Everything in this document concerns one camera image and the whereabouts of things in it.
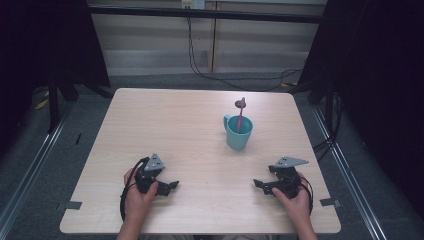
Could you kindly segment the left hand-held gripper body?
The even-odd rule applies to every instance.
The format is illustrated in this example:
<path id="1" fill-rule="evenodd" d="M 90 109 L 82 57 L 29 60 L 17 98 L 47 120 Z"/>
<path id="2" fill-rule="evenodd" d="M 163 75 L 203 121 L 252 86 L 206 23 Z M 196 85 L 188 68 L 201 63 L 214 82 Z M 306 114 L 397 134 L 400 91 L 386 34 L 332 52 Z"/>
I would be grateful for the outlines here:
<path id="1" fill-rule="evenodd" d="M 137 165 L 135 175 L 138 190 L 146 194 L 164 168 L 164 163 L 156 153 L 153 153 L 151 157 L 142 158 Z"/>

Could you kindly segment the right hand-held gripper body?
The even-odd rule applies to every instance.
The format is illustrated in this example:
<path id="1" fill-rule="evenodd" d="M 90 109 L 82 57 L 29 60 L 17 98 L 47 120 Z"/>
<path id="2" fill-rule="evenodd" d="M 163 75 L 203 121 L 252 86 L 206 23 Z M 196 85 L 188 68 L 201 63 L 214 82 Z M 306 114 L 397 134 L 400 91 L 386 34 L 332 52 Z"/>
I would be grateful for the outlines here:
<path id="1" fill-rule="evenodd" d="M 298 195 L 301 178 L 295 169 L 296 166 L 307 164 L 308 160 L 283 156 L 275 164 L 269 165 L 269 171 L 277 176 L 277 180 L 268 183 L 270 189 L 277 188 L 293 199 Z"/>

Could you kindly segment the teal cup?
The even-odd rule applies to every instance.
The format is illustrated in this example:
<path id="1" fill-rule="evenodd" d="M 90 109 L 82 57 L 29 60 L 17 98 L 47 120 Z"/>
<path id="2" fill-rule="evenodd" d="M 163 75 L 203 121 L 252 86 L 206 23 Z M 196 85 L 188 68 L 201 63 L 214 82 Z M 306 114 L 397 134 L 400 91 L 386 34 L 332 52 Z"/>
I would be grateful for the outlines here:
<path id="1" fill-rule="evenodd" d="M 253 123 L 249 118 L 243 116 L 241 130 L 237 132 L 237 121 L 238 116 L 225 115 L 223 117 L 227 145 L 233 150 L 239 151 L 245 148 L 253 131 Z"/>

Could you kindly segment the pink toothbrush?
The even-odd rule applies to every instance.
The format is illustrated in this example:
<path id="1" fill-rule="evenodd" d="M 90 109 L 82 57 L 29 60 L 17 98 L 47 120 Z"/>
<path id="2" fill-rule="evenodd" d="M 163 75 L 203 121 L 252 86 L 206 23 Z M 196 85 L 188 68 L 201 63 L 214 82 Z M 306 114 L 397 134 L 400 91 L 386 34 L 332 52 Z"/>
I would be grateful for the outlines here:
<path id="1" fill-rule="evenodd" d="M 242 97 L 240 100 L 242 102 L 246 103 L 244 97 Z M 243 110 L 244 110 L 244 108 L 241 108 L 240 111 L 239 111 L 238 121 L 237 121 L 237 132 L 240 132 L 240 130 L 241 130 L 241 125 L 242 125 L 242 121 L 243 121 Z"/>

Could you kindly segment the person's right hand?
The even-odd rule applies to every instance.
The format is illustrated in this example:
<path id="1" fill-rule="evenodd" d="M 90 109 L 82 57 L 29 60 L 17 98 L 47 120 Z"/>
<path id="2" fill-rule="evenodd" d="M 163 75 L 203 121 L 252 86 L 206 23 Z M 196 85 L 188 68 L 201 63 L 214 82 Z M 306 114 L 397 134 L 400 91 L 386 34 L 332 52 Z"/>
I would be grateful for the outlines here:
<path id="1" fill-rule="evenodd" d="M 298 195 L 293 199 L 288 199 L 279 189 L 273 188 L 274 195 L 285 207 L 287 215 L 295 228 L 298 226 L 312 226 L 310 219 L 311 194 L 307 189 L 308 181 L 301 173 L 299 173 L 299 176 L 301 178 L 301 187 L 299 188 Z"/>

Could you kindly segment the person's left hand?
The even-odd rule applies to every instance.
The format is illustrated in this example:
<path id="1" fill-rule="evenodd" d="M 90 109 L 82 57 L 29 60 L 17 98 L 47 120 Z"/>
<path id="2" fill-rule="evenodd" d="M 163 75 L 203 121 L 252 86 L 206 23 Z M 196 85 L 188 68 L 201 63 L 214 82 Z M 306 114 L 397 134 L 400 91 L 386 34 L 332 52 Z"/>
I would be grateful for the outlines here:
<path id="1" fill-rule="evenodd" d="M 133 168 L 124 175 L 124 180 L 128 183 L 124 225 L 139 232 L 156 195 L 158 183 L 154 182 L 147 193 L 141 193 L 136 186 L 135 177 L 131 175 L 132 171 Z"/>

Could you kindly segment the black stand legs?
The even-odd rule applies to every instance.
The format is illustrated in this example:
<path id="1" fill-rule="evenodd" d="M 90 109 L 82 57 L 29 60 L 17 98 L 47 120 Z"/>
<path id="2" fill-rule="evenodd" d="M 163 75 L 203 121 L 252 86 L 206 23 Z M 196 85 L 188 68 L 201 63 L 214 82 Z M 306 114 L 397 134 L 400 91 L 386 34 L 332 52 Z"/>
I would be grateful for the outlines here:
<path id="1" fill-rule="evenodd" d="M 58 93 L 61 93 L 66 101 L 75 102 L 79 98 L 79 93 L 75 87 L 76 84 L 83 85 L 104 98 L 113 97 L 111 92 L 75 73 L 59 70 L 52 71 L 48 80 L 49 133 L 52 133 L 58 127 L 60 121 Z"/>

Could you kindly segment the black curtain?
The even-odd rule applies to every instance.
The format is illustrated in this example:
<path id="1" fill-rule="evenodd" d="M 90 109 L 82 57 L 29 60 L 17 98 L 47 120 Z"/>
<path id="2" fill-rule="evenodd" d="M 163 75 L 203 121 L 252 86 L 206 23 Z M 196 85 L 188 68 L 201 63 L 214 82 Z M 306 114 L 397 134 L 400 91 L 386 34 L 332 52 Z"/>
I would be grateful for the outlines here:
<path id="1" fill-rule="evenodd" d="M 0 153 L 38 87 L 110 85 L 87 0 L 0 0 Z"/>
<path id="2" fill-rule="evenodd" d="M 337 91 L 368 149 L 424 219 L 424 0 L 327 0 L 299 79 Z"/>

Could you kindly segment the black horizontal bar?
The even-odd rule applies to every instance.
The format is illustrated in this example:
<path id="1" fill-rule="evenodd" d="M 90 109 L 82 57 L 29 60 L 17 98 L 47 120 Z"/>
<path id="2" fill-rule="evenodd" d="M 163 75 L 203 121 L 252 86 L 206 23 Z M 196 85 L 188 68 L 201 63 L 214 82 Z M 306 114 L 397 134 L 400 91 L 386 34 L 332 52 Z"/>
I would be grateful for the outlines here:
<path id="1" fill-rule="evenodd" d="M 88 9 L 93 14 L 131 15 L 131 16 L 182 17 L 182 18 L 289 22 L 289 23 L 308 23 L 308 24 L 320 24 L 322 22 L 329 21 L 329 18 L 325 18 L 322 16 L 253 13 L 253 12 L 221 11 L 221 10 L 144 8 L 144 7 L 132 7 L 132 6 L 99 5 L 99 4 L 89 4 Z"/>

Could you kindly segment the metal floor rail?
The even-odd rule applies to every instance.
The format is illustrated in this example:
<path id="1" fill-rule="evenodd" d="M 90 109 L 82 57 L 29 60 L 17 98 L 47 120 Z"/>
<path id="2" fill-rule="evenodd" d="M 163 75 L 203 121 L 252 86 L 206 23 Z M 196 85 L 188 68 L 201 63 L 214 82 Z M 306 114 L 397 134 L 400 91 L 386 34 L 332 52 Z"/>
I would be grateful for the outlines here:
<path id="1" fill-rule="evenodd" d="M 23 175 L 16 191 L 0 212 L 0 240 L 5 240 L 15 219 L 17 218 L 36 178 L 45 164 L 50 152 L 52 151 L 57 139 L 59 138 L 64 122 L 67 120 L 74 103 L 68 103 L 59 118 L 57 125 L 46 135 L 41 147 L 33 158 L 31 165 Z"/>
<path id="2" fill-rule="evenodd" d="M 313 107 L 313 113 L 326 142 L 329 144 L 329 150 L 332 153 L 332 156 L 372 239 L 388 240 L 379 219 L 365 197 L 349 163 L 347 162 L 345 154 L 341 150 L 339 144 L 335 140 L 330 139 L 330 131 L 325 125 L 324 114 L 317 107 Z"/>

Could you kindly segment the white wall outlet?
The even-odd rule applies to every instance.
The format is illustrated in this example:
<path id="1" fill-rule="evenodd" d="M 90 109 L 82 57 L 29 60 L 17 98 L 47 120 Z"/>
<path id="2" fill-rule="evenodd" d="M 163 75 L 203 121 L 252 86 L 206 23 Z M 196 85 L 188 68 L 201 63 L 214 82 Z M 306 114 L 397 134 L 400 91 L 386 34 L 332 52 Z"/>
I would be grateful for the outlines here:
<path id="1" fill-rule="evenodd" d="M 205 0 L 181 0 L 183 9 L 204 10 L 205 5 Z"/>

